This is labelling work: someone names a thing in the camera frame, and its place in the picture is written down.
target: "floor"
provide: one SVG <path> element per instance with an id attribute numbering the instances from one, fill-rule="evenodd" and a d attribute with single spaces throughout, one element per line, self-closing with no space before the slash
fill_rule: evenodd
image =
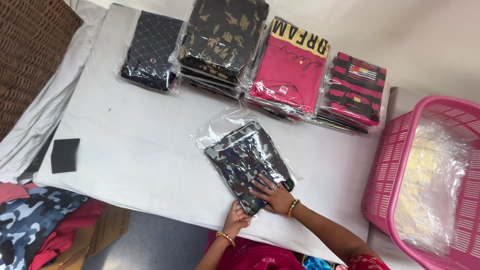
<path id="1" fill-rule="evenodd" d="M 208 230 L 132 211 L 127 234 L 87 261 L 82 270 L 191 270 L 202 259 Z"/>

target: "woman's hand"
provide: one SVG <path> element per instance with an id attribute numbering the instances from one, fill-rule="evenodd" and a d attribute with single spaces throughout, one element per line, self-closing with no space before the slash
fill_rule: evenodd
<path id="1" fill-rule="evenodd" d="M 232 239 L 237 237 L 240 229 L 248 227 L 252 220 L 247 213 L 245 213 L 245 210 L 242 208 L 237 210 L 238 205 L 238 201 L 233 202 L 222 229 L 222 232 L 230 236 Z"/>
<path id="2" fill-rule="evenodd" d="M 258 176 L 270 188 L 262 185 L 255 180 L 252 180 L 252 184 L 254 184 L 261 191 L 265 192 L 265 194 L 256 192 L 254 190 L 251 190 L 250 193 L 253 196 L 260 198 L 269 204 L 264 207 L 265 210 L 270 211 L 274 214 L 287 215 L 293 201 L 295 201 L 295 198 L 292 196 L 292 194 L 290 194 L 290 192 L 286 190 L 286 188 L 282 184 L 279 184 L 275 188 L 276 185 L 272 184 L 272 182 L 270 182 L 270 180 L 268 180 L 261 173 L 258 174 Z"/>

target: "pink laundry basket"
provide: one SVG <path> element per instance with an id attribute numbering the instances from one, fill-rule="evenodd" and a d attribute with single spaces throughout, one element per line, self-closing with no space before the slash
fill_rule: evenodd
<path id="1" fill-rule="evenodd" d="M 456 235 L 448 258 L 403 243 L 394 213 L 415 130 L 422 112 L 455 129 L 474 146 L 462 179 L 456 209 Z M 413 111 L 389 122 L 380 139 L 362 202 L 362 212 L 393 242 L 428 270 L 480 269 L 480 104 L 443 96 L 422 99 Z"/>

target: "wicker basket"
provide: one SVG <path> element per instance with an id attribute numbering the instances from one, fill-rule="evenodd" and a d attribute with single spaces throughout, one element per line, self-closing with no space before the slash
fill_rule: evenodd
<path id="1" fill-rule="evenodd" d="M 63 0 L 0 1 L 0 141 L 56 72 L 82 23 Z"/>

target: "gold bangle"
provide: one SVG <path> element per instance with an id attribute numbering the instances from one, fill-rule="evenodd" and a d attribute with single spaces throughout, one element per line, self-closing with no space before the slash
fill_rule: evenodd
<path id="1" fill-rule="evenodd" d="M 230 243 L 230 245 L 231 245 L 232 247 L 235 247 L 235 242 L 233 241 L 233 239 L 232 239 L 230 236 L 226 235 L 225 233 L 223 233 L 223 232 L 217 232 L 217 233 L 216 233 L 216 236 L 217 236 L 217 237 L 219 237 L 219 236 L 224 237 L 224 238 Z"/>
<path id="2" fill-rule="evenodd" d="M 295 208 L 295 206 L 300 202 L 299 199 L 296 199 L 293 201 L 292 206 L 290 206 L 290 210 L 288 210 L 288 218 L 292 218 L 292 211 Z"/>

